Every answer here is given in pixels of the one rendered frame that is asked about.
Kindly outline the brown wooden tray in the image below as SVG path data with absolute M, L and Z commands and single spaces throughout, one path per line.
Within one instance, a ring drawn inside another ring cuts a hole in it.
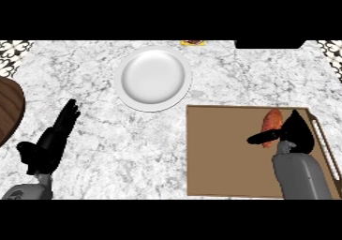
M 187 193 L 193 196 L 280 198 L 271 157 L 277 147 L 246 142 L 261 132 L 270 109 L 190 105 L 187 117 Z

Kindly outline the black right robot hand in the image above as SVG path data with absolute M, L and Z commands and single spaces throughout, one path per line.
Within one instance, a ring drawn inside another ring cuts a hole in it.
M 260 144 L 264 148 L 277 143 L 277 154 L 308 154 L 314 148 L 314 137 L 308 128 L 308 124 L 296 110 L 290 112 L 280 129 L 263 131 L 249 136 L 246 142 Z

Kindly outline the dark wooden round board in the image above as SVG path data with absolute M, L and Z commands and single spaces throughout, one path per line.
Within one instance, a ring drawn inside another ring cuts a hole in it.
M 0 147 L 12 136 L 25 112 L 25 96 L 19 84 L 0 77 Z

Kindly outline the orange sweet potato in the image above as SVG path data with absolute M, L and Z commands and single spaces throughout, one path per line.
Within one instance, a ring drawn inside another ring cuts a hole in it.
M 273 109 L 263 119 L 263 131 L 280 129 L 283 125 L 283 116 L 279 109 Z

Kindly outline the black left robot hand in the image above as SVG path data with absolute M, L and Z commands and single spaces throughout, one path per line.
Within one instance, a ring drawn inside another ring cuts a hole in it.
M 27 175 L 49 174 L 56 170 L 78 117 L 77 101 L 70 99 L 55 124 L 46 128 L 37 143 L 21 142 L 17 145 L 21 162 L 28 166 Z

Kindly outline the black flat appliance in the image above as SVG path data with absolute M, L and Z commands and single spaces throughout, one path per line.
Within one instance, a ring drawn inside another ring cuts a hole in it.
M 302 40 L 236 40 L 237 49 L 299 49 Z

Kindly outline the white oval plate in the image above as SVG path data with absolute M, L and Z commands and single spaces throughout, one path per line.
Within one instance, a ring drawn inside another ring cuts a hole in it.
M 114 74 L 120 100 L 136 111 L 155 113 L 184 98 L 193 81 L 183 54 L 164 46 L 146 46 L 124 58 Z

